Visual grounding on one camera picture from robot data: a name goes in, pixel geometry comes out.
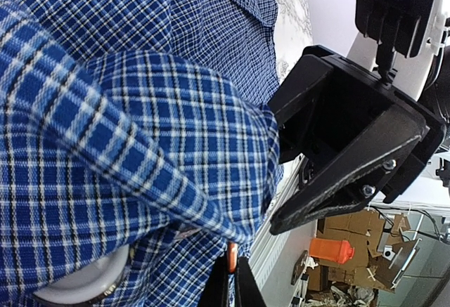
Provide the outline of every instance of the blue cloth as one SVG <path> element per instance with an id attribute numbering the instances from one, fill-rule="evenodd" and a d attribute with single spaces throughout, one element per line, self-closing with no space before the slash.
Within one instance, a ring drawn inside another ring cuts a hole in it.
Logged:
<path id="1" fill-rule="evenodd" d="M 0 304 L 130 244 L 99 306 L 196 306 L 274 194 L 275 19 L 275 0 L 0 0 Z"/>

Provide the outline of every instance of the screw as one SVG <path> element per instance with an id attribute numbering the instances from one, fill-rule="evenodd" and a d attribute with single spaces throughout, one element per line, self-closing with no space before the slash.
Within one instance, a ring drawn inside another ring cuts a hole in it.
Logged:
<path id="1" fill-rule="evenodd" d="M 382 167 L 388 171 L 394 170 L 396 166 L 397 166 L 397 161 L 395 159 L 390 159 L 389 161 L 386 161 L 382 164 Z"/>
<path id="2" fill-rule="evenodd" d="M 371 185 L 364 185 L 361 191 L 365 198 L 369 198 L 375 194 L 375 187 Z"/>

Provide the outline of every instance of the white round object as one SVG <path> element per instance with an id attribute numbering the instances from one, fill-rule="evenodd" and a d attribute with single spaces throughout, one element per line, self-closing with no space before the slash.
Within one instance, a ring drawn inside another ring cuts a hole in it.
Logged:
<path id="1" fill-rule="evenodd" d="M 58 304 L 76 304 L 92 300 L 107 291 L 122 274 L 128 252 L 129 245 L 120 247 L 116 252 L 40 289 L 34 295 Z"/>

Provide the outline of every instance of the orange bottle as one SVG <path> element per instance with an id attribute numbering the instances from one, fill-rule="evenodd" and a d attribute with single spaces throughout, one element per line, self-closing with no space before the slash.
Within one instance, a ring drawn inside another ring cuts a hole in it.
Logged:
<path id="1" fill-rule="evenodd" d="M 309 256 L 336 263 L 346 263 L 353 255 L 354 248 L 346 240 L 314 238 L 309 245 Z"/>

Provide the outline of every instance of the marble surface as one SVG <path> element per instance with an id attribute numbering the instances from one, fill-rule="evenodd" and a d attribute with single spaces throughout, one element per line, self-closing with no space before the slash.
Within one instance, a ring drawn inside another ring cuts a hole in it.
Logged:
<path id="1" fill-rule="evenodd" d="M 304 47 L 312 45 L 308 0 L 276 0 L 275 24 L 276 70 L 280 83 L 302 56 Z"/>

